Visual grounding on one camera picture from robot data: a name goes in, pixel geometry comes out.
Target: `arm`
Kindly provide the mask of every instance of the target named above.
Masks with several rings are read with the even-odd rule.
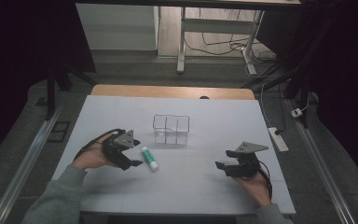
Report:
[[[116,167],[103,155],[102,145],[95,143],[68,165],[58,180],[48,182],[45,192],[31,205],[22,223],[78,224],[84,193],[83,180],[87,174],[85,169],[103,165]]]
[[[255,200],[257,209],[255,213],[261,224],[293,224],[290,219],[285,219],[277,204],[269,198],[269,189],[264,177],[257,173],[252,179],[233,177],[235,181],[248,190]]]

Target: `transparent divider box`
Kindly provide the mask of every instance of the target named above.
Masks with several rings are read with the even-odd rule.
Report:
[[[189,116],[155,115],[153,130],[156,143],[187,145],[189,125]]]

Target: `floor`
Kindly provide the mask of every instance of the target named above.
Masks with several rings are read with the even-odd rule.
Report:
[[[177,46],[171,40],[167,42],[169,42],[168,45]],[[194,46],[196,46],[196,42],[196,40],[188,41]],[[240,88],[252,80],[246,75],[243,59],[235,56],[226,58],[189,57],[186,59],[185,73],[180,76],[176,74],[175,58],[169,56],[168,53],[166,57],[156,57],[94,51],[93,58],[97,73],[89,74],[89,76],[99,83],[106,84]],[[270,63],[256,64],[256,70],[260,74],[263,74],[269,67]],[[271,77],[267,77],[255,85],[261,86],[263,83],[281,76],[284,72],[282,69],[278,70]],[[9,212],[6,223],[20,223],[28,207],[44,191],[65,149],[84,100],[92,90],[89,83],[71,74],[69,76],[73,82],[73,88],[69,92],[57,90],[59,99],[62,99],[63,96],[66,97],[57,122],[68,124],[67,133],[51,133],[48,136],[48,141],[44,144],[34,169]],[[268,121],[266,126],[268,127],[270,124],[284,129],[282,137],[290,149],[286,154],[276,151],[297,211],[295,215],[288,218],[301,224],[345,223],[338,216],[334,200],[318,174],[307,144],[300,134],[298,120],[293,119],[290,115],[297,100],[282,98],[282,90],[286,84],[282,83],[268,91],[256,92],[255,96],[265,109]],[[29,90],[27,105],[0,146],[0,200],[44,122],[47,114],[46,104],[44,104],[46,92],[45,81],[33,85]],[[307,116],[309,132],[348,204],[355,220],[354,223],[358,223],[358,168],[341,144],[318,120],[317,107],[317,98],[311,97]],[[83,217],[85,223],[104,224],[108,222],[107,215],[84,214]],[[253,216],[236,217],[236,223],[258,223],[258,221]]]

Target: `white tabletop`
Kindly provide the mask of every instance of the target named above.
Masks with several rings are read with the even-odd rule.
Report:
[[[190,117],[186,146],[156,144],[156,114]],[[141,160],[146,146],[159,164],[129,170],[88,170],[82,211],[154,215],[244,215],[255,212],[246,190],[215,167],[215,161],[237,164],[226,156],[243,141],[269,147],[256,152],[271,173],[272,201],[284,214],[294,214],[280,164],[256,100],[199,100],[147,97],[88,96],[53,179],[91,139],[112,129],[134,130],[141,141],[124,154]]]

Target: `hand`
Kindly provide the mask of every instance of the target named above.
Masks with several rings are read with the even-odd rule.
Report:
[[[86,149],[78,158],[76,158],[72,165],[79,169],[88,169],[88,168],[99,168],[104,165],[109,165],[117,167],[111,161],[109,161],[103,154],[103,145],[102,142],[110,137],[112,134],[107,134],[106,136],[98,139],[91,147]]]
[[[257,173],[250,179],[242,177],[232,178],[248,190],[251,197],[255,200],[257,207],[260,208],[272,204],[271,199],[269,198],[269,188],[267,187],[267,182],[260,173]]]

